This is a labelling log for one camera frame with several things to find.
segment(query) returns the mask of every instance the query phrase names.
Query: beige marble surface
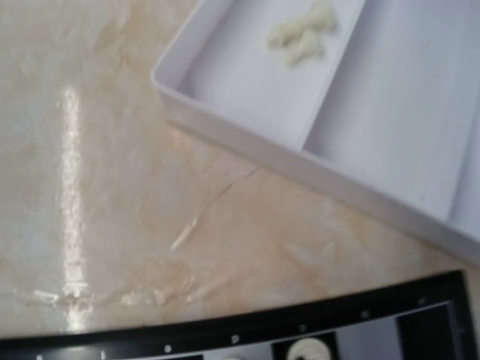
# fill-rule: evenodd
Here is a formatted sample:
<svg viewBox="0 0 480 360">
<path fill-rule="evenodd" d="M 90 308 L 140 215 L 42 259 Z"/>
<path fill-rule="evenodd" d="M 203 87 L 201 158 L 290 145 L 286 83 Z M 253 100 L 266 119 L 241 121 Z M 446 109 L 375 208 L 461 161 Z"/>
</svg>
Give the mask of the beige marble surface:
<svg viewBox="0 0 480 360">
<path fill-rule="evenodd" d="M 0 336 L 237 314 L 457 268 L 478 309 L 478 270 L 167 125 L 149 71 L 194 2 L 0 0 Z"/>
</svg>

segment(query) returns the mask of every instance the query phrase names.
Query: white clay lump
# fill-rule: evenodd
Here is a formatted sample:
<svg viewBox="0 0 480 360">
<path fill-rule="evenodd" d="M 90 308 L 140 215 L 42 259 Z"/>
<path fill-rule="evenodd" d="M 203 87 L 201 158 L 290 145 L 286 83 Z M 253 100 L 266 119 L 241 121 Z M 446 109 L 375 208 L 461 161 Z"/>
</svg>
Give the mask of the white clay lump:
<svg viewBox="0 0 480 360">
<path fill-rule="evenodd" d="M 321 55 L 324 49 L 320 35 L 336 25 L 337 14 L 329 0 L 316 0 L 306 14 L 274 26 L 267 44 L 283 49 L 286 63 L 295 65 L 303 59 Z"/>
<path fill-rule="evenodd" d="M 313 30 L 305 31 L 297 43 L 291 43 L 285 49 L 285 62 L 290 65 L 296 65 L 303 59 L 312 56 L 321 56 L 324 48 L 319 34 Z"/>
</svg>

